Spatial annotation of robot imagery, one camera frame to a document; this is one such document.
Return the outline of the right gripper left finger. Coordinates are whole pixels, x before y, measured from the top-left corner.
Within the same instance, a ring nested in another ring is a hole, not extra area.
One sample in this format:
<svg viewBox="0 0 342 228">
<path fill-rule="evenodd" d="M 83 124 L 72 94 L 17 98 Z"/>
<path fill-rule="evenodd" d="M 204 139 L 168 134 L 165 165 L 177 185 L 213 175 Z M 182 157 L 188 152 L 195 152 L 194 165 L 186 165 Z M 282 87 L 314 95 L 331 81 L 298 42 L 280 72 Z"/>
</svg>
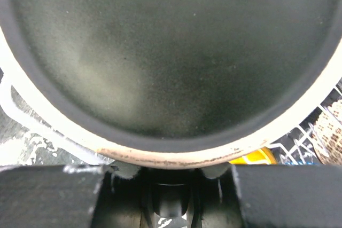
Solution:
<svg viewBox="0 0 342 228">
<path fill-rule="evenodd" d="M 140 167 L 127 163 L 107 166 L 92 217 L 92 227 L 152 227 Z"/>
</svg>

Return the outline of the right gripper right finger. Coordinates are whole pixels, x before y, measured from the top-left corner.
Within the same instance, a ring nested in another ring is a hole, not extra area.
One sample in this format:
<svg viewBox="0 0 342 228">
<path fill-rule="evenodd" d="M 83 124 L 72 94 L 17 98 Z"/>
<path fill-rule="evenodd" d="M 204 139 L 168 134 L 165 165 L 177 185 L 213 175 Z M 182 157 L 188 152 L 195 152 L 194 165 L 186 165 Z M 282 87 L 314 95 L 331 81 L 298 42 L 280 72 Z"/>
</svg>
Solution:
<svg viewBox="0 0 342 228">
<path fill-rule="evenodd" d="M 197 169 L 190 227 L 243 227 L 231 167 L 222 163 Z"/>
</svg>

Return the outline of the yellow brown-rimmed bowl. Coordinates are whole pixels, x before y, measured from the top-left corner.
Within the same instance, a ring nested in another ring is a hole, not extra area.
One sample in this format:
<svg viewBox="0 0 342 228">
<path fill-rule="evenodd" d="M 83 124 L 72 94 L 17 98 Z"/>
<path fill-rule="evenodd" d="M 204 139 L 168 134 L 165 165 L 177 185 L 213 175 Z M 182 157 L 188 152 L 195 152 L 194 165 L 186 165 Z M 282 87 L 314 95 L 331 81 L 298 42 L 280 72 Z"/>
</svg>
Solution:
<svg viewBox="0 0 342 228">
<path fill-rule="evenodd" d="M 258 149 L 252 153 L 239 157 L 237 159 L 229 161 L 230 164 L 277 164 L 277 161 L 267 147 Z"/>
</svg>

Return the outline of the white wire dish rack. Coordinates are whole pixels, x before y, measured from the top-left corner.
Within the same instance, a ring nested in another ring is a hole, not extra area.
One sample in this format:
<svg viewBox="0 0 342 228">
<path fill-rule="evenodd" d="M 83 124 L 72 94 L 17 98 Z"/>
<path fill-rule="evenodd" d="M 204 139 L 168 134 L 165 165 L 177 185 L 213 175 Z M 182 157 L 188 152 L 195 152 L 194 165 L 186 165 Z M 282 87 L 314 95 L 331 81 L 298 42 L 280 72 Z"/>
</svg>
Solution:
<svg viewBox="0 0 342 228">
<path fill-rule="evenodd" d="M 74 142 L 55 130 L 48 123 L 41 124 L 24 113 L 10 113 L 7 111 L 7 108 L 3 108 L 3 110 L 23 126 L 34 130 L 37 134 L 53 142 L 57 147 L 82 160 L 83 164 L 110 164 L 114 162 L 114 159 L 96 153 Z M 277 164 L 321 164 L 314 150 L 314 145 L 317 145 L 317 143 L 312 139 L 312 134 L 313 125 L 308 120 L 304 120 L 302 124 L 294 127 L 283 137 L 265 147 L 271 150 Z"/>
</svg>

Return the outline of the red patterned white bowl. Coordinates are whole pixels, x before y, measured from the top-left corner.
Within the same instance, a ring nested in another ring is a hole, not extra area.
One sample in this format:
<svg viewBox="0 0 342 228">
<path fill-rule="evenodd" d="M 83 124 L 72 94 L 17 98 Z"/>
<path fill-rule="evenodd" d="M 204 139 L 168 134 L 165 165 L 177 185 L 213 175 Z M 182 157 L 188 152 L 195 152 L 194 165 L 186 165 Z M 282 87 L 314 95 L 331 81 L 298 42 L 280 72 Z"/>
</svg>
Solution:
<svg viewBox="0 0 342 228">
<path fill-rule="evenodd" d="M 341 165 L 341 99 L 324 109 L 313 125 L 314 150 L 323 164 Z"/>
</svg>

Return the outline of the red black mug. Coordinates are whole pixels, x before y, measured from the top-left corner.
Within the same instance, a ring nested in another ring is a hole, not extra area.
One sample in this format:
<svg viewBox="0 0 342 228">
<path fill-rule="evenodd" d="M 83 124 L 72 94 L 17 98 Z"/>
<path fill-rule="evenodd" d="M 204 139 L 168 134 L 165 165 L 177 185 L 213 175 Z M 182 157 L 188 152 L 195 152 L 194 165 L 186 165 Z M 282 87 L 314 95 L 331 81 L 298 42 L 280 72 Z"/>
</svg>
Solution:
<svg viewBox="0 0 342 228">
<path fill-rule="evenodd" d="M 255 151 L 341 78 L 341 0 L 1 0 L 1 67 L 46 122 L 140 166 Z"/>
</svg>

